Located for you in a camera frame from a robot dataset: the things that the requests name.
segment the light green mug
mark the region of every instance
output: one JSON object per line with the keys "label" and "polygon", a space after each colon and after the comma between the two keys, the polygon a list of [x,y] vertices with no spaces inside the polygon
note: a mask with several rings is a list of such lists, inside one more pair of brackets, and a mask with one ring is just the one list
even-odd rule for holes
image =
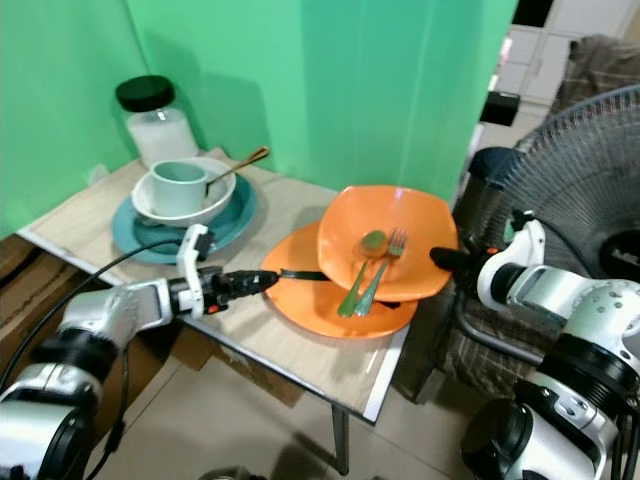
{"label": "light green mug", "polygon": [[156,163],[153,177],[153,210],[163,217],[181,217],[202,210],[207,172],[191,163]]}

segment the orange component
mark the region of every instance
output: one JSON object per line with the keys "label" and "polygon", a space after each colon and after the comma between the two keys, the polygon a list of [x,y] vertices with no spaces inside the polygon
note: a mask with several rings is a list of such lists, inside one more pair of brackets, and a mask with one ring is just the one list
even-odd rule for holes
{"label": "orange component", "polygon": [[[347,187],[331,203],[318,233],[320,270],[349,290],[364,258],[358,251],[363,236],[373,230],[391,235],[407,231],[409,240],[398,260],[385,270],[375,299],[406,302],[437,294],[451,274],[429,257],[432,247],[458,248],[458,235],[447,202],[434,195],[389,185]],[[379,267],[367,268],[366,288]]]}

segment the table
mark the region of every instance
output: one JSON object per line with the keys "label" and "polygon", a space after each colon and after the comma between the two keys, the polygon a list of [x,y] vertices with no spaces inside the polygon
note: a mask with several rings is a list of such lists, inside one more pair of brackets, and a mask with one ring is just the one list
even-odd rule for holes
{"label": "table", "polygon": [[[210,156],[226,159],[222,150]],[[111,219],[146,172],[134,161],[75,194],[18,232],[69,263],[93,273],[119,257]],[[258,212],[232,245],[199,264],[225,271],[259,268],[265,255],[291,232],[317,221],[336,192],[255,166],[242,173],[255,188]],[[111,285],[178,277],[173,265],[126,261],[101,276]],[[264,296],[233,301],[194,328],[331,404],[336,469],[349,471],[349,415],[374,424],[391,383],[408,326],[380,339],[330,339],[283,318]]]}

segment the orange bowl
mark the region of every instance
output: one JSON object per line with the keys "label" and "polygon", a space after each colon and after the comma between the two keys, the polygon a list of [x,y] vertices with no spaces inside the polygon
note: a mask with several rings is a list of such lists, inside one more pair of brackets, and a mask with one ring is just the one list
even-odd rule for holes
{"label": "orange bowl", "polygon": [[[279,272],[318,270],[318,222],[302,227],[282,240],[262,262],[262,268]],[[338,338],[377,338],[390,335],[407,325],[418,307],[404,302],[397,308],[373,302],[364,317],[344,318],[338,307],[347,291],[333,282],[281,278],[266,291],[267,297],[292,322],[320,335]]]}
{"label": "orange bowl", "polygon": [[[375,299],[405,302],[437,294],[450,273],[436,267],[429,250],[457,248],[456,226],[444,200],[410,188],[363,186],[343,190],[320,223],[320,269],[342,288],[350,289],[365,261],[359,252],[362,237],[373,230],[382,230],[389,237],[394,228],[404,229],[408,241],[402,256],[387,267]],[[369,262],[360,293],[381,262]]]}

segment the metal table leg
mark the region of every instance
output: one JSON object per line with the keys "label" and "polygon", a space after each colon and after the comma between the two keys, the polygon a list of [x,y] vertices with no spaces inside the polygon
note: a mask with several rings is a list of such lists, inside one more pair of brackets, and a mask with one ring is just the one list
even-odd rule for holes
{"label": "metal table leg", "polygon": [[336,470],[342,476],[349,473],[349,414],[342,408],[331,405],[333,438],[336,444]]}

